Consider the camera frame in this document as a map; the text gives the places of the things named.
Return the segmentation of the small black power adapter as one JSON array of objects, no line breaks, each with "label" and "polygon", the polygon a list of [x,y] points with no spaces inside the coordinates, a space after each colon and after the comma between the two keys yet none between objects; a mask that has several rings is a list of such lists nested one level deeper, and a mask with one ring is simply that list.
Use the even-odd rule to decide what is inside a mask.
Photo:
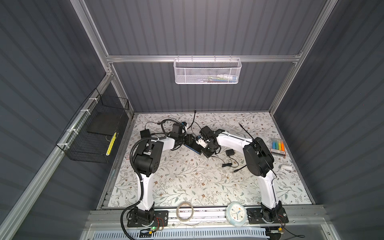
[{"label": "small black power adapter", "polygon": [[226,150],[226,155],[227,155],[228,157],[234,156],[234,155],[235,155],[235,151],[232,150],[232,149]]}]

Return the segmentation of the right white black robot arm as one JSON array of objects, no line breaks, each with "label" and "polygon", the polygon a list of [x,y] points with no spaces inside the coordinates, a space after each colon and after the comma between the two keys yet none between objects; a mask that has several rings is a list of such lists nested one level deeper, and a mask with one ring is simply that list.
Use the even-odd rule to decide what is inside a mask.
[{"label": "right white black robot arm", "polygon": [[222,129],[213,131],[208,126],[200,130],[201,139],[207,144],[203,154],[209,158],[221,147],[230,148],[244,155],[246,167],[258,178],[261,191],[261,214],[266,223],[278,220],[283,206],[275,191],[273,171],[274,157],[263,139],[246,139],[232,135]]}]

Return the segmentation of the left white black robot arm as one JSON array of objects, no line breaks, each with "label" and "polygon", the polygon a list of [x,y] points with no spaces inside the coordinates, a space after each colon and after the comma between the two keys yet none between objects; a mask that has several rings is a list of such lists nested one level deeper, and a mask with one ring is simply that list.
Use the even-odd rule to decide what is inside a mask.
[{"label": "left white black robot arm", "polygon": [[130,151],[130,164],[138,180],[138,201],[124,209],[132,213],[132,221],[149,226],[155,218],[153,198],[154,174],[160,166],[164,151],[175,151],[191,140],[188,124],[174,119],[157,122],[161,126],[160,136],[150,130],[140,131],[138,140]]}]

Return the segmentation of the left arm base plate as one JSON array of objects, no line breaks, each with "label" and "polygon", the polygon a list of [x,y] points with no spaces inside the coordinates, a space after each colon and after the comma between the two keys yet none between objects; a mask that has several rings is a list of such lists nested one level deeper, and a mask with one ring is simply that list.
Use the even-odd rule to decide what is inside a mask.
[{"label": "left arm base plate", "polygon": [[139,227],[166,227],[168,225],[169,211],[142,211],[131,210],[128,213],[128,228]]}]

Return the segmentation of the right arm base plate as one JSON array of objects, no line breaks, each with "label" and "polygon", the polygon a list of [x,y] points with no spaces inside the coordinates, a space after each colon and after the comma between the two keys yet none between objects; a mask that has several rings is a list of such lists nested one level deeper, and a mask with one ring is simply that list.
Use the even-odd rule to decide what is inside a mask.
[{"label": "right arm base plate", "polygon": [[288,215],[282,206],[269,210],[268,208],[247,208],[247,216],[250,224],[287,224]]}]

